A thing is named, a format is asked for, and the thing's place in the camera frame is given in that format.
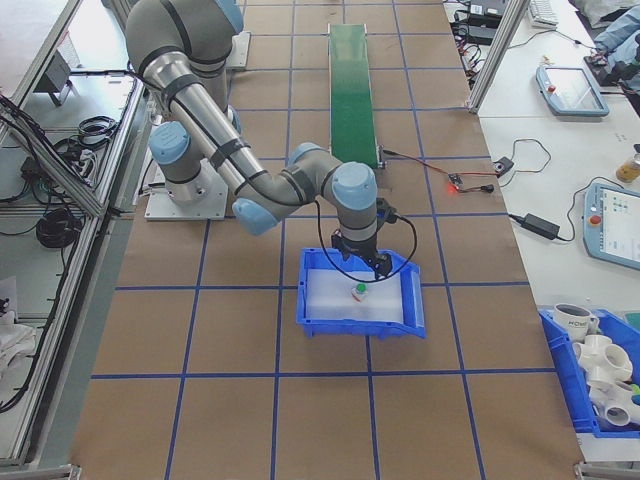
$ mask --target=metal base plate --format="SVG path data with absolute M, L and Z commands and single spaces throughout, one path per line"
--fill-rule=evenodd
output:
M 202 168 L 212 167 L 208 163 L 204 163 Z M 158 169 L 154 183 L 163 182 L 164 175 Z M 149 197 L 145 218 L 147 220 L 224 220 L 228 192 L 227 184 L 217 173 L 214 174 L 209 194 L 196 203 L 175 203 L 166 190 L 155 191 Z
M 227 70 L 245 70 L 249 58 L 251 32 L 242 31 L 233 37 L 231 55 L 227 58 Z

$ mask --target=blue joint cap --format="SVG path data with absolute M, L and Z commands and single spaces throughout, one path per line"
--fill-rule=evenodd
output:
M 163 123 L 149 136 L 149 149 L 160 165 L 171 165 L 189 148 L 191 137 L 180 122 Z
M 238 198 L 231 207 L 240 224 L 251 235 L 262 235 L 278 224 L 269 210 L 248 198 Z
M 364 163 L 349 162 L 338 167 L 331 189 L 336 200 L 351 210 L 369 208 L 378 196 L 376 177 Z
M 289 165 L 293 165 L 305 153 L 310 152 L 312 150 L 324 150 L 324 151 L 327 151 L 326 148 L 322 148 L 321 146 L 316 145 L 315 143 L 311 143 L 311 142 L 301 143 L 300 145 L 298 145 L 296 147 L 296 149 L 293 151 L 293 153 L 289 156 L 289 158 L 285 162 L 286 166 L 288 167 Z
M 236 34 L 240 33 L 244 28 L 244 20 L 242 19 L 242 12 L 235 0 L 216 0 L 216 4 L 225 14 L 231 26 L 236 31 Z

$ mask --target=green conveyor belt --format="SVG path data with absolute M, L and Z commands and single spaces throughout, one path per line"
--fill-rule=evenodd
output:
M 331 25 L 331 153 L 378 167 L 364 25 Z

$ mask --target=white pipe fitting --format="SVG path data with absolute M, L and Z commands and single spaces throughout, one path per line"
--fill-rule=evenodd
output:
M 584 344 L 573 344 L 573 352 L 592 389 L 606 391 L 616 381 L 629 380 L 633 373 L 627 352 L 604 335 L 587 335 Z
M 592 388 L 589 392 L 598 416 L 617 427 L 640 424 L 640 405 L 633 403 L 632 397 L 632 388 L 620 381 L 609 385 L 606 390 Z

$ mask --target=blue plastic tray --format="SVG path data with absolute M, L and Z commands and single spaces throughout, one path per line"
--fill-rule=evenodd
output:
M 634 366 L 633 382 L 639 383 L 640 332 L 606 310 L 594 310 L 593 313 L 600 318 L 602 333 L 610 337 L 613 343 L 620 345 L 629 354 Z M 615 427 L 599 420 L 593 410 L 591 400 L 589 400 L 589 387 L 584 372 L 578 366 L 569 335 L 552 320 L 551 311 L 541 310 L 540 317 L 553 363 L 562 385 L 564 400 L 576 432 L 593 433 L 596 437 L 601 438 L 640 438 L 640 430 L 637 426 Z
M 347 261 L 342 260 L 342 255 L 335 249 L 327 249 L 327 253 L 341 269 L 348 273 L 370 271 L 366 264 L 355 256 L 350 256 Z M 385 250 L 391 255 L 394 270 L 405 261 L 395 252 Z M 348 334 L 348 335 L 372 335 L 381 339 L 386 337 L 399 337 L 403 335 L 416 335 L 426 338 L 427 332 L 424 323 L 422 309 L 422 290 L 420 288 L 420 267 L 414 263 L 407 265 L 398 273 L 402 291 L 403 323 L 384 321 L 363 321 L 344 318 L 334 319 L 310 319 L 306 315 L 307 275 L 311 269 L 334 270 L 322 249 L 304 248 L 300 254 L 300 275 L 298 281 L 298 305 L 296 309 L 296 323 L 302 325 L 304 332 L 309 337 L 316 334 Z

